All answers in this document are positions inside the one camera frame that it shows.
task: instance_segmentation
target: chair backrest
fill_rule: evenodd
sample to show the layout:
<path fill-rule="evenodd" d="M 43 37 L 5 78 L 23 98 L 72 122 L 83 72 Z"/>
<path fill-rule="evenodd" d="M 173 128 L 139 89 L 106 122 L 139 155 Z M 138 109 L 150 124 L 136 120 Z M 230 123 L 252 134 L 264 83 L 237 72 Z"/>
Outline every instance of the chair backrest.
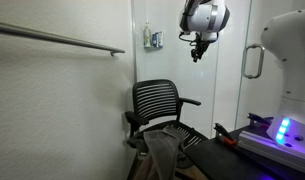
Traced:
<path fill-rule="evenodd" d="M 134 113 L 148 120 L 176 115 L 180 118 L 178 91 L 170 80 L 148 80 L 133 86 Z"/>

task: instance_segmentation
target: blue light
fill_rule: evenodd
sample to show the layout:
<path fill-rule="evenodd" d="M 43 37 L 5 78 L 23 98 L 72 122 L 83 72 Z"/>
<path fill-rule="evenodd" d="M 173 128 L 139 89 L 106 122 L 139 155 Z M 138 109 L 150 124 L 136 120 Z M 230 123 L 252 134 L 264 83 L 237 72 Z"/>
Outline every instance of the blue light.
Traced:
<path fill-rule="evenodd" d="M 289 118 L 284 118 L 282 121 L 282 126 L 287 127 L 290 123 L 290 119 Z"/>
<path fill-rule="evenodd" d="M 282 140 L 283 139 L 283 134 L 278 133 L 278 135 L 276 135 L 276 139 Z"/>
<path fill-rule="evenodd" d="M 283 126 L 281 126 L 281 127 L 280 127 L 280 129 L 279 129 L 279 133 L 284 134 L 284 133 L 285 133 L 285 131 L 286 131 L 286 128 L 285 128 L 285 127 L 283 127 Z"/>

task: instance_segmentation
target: door handle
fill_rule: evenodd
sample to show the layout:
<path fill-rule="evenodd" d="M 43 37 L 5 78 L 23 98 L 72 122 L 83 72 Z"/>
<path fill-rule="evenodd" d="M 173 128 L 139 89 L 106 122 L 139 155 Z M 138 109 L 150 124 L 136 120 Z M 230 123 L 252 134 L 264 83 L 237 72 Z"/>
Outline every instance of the door handle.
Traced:
<path fill-rule="evenodd" d="M 261 49 L 261 52 L 260 52 L 260 61 L 259 61 L 259 66 L 258 66 L 258 72 L 257 72 L 256 75 L 246 74 L 245 73 L 245 67 L 246 67 L 248 50 L 249 49 L 255 49 L 255 48 L 260 48 Z M 263 67 L 263 60 L 264 60 L 264 52 L 265 52 L 265 48 L 261 44 L 252 44 L 252 45 L 250 45 L 250 46 L 248 46 L 247 48 L 244 49 L 244 52 L 243 52 L 243 61 L 242 61 L 242 76 L 243 77 L 246 77 L 248 79 L 256 79 L 256 78 L 261 76 L 262 67 Z"/>

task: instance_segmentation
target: chair leg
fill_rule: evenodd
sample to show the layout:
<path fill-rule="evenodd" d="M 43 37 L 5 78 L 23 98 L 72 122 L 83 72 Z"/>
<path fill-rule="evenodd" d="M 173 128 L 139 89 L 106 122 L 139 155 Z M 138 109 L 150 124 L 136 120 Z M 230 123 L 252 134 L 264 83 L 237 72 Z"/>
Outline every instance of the chair leg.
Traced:
<path fill-rule="evenodd" d="M 139 161 L 138 155 L 135 154 L 135 157 L 134 157 L 134 160 L 133 160 L 133 163 L 132 163 L 132 166 L 131 166 L 131 169 L 130 169 L 127 180 L 132 180 L 134 178 L 134 173 L 136 171 L 136 166 L 138 164 L 138 161 Z"/>

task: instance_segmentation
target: metal handrail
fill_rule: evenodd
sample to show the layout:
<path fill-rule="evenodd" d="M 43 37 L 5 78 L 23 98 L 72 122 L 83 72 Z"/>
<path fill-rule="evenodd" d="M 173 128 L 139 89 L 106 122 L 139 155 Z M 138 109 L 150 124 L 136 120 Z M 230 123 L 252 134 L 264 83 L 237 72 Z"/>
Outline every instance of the metal handrail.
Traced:
<path fill-rule="evenodd" d="M 112 48 L 109 46 L 81 41 L 78 39 L 72 39 L 69 37 L 59 36 L 56 34 L 50 34 L 50 33 L 42 32 L 42 31 L 36 31 L 33 29 L 14 26 L 11 24 L 5 24 L 5 23 L 1 23 L 1 22 L 0 22 L 0 33 L 7 34 L 7 35 L 13 35 L 13 36 L 19 36 L 19 37 L 25 37 L 25 38 L 30 38 L 30 39 L 38 39 L 38 40 L 43 40 L 43 41 L 57 42 L 57 43 L 62 43 L 62 44 L 69 44 L 69 45 L 110 51 L 111 56 L 113 56 L 114 53 L 125 53 L 125 51 L 121 50 L 121 49 L 116 49 L 116 48 Z"/>

